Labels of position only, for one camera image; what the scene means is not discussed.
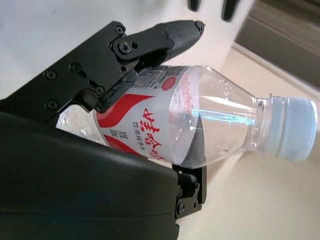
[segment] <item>white surface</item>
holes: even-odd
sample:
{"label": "white surface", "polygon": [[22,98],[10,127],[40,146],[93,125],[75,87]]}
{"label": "white surface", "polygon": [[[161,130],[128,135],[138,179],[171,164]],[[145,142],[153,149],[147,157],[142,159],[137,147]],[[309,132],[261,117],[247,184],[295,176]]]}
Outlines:
{"label": "white surface", "polygon": [[111,21],[127,34],[174,20],[206,23],[199,43],[174,64],[219,67],[254,0],[241,1],[232,23],[221,20],[222,0],[0,0],[0,98],[7,97]]}

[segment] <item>bottle neck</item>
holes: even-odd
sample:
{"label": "bottle neck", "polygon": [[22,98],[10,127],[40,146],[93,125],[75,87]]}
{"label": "bottle neck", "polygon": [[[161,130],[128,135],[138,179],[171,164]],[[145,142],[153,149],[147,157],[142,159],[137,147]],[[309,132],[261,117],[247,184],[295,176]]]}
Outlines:
{"label": "bottle neck", "polygon": [[260,152],[263,154],[268,129],[271,124],[271,96],[270,98],[256,98],[254,102],[255,118],[249,127],[243,151]]}

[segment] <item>red and white label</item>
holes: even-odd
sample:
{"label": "red and white label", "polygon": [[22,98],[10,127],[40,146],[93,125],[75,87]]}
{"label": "red and white label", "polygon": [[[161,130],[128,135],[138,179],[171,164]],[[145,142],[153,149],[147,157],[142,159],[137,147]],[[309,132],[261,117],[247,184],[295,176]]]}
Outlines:
{"label": "red and white label", "polygon": [[[174,156],[176,141],[170,139],[174,137],[173,128],[180,127],[177,121],[173,124],[172,119],[183,112],[191,115],[195,104],[187,69],[185,66],[160,66],[141,72],[134,87],[107,112],[94,116],[105,142],[114,149],[147,158],[182,162],[176,158],[184,159],[188,150]],[[193,133],[186,137],[191,144]]]}

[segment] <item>black metal bracket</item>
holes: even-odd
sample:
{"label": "black metal bracket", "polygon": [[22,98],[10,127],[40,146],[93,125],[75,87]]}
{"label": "black metal bracket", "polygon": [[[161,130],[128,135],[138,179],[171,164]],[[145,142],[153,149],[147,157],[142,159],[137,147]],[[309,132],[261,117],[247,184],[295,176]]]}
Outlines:
{"label": "black metal bracket", "polygon": [[207,198],[207,167],[196,169],[172,166],[178,175],[175,218],[180,219],[202,209]]}
{"label": "black metal bracket", "polygon": [[73,104],[87,112],[95,109],[104,113],[135,84],[126,77],[128,73],[158,66],[186,51],[200,39],[203,29],[202,22],[185,20],[126,36],[126,28],[113,21],[0,100],[0,112],[52,126]]}

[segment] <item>clear plastic bottle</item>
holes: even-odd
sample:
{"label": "clear plastic bottle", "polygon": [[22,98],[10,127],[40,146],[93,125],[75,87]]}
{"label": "clear plastic bottle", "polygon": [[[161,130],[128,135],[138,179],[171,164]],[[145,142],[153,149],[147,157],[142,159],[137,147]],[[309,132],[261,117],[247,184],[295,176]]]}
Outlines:
{"label": "clear plastic bottle", "polygon": [[[109,124],[119,118],[115,109],[123,111],[137,98],[143,100]],[[105,115],[73,106],[57,127],[119,150],[198,168],[247,151],[305,160],[317,119],[315,103],[306,98],[257,98],[210,67],[161,66],[139,73],[136,85]]]}

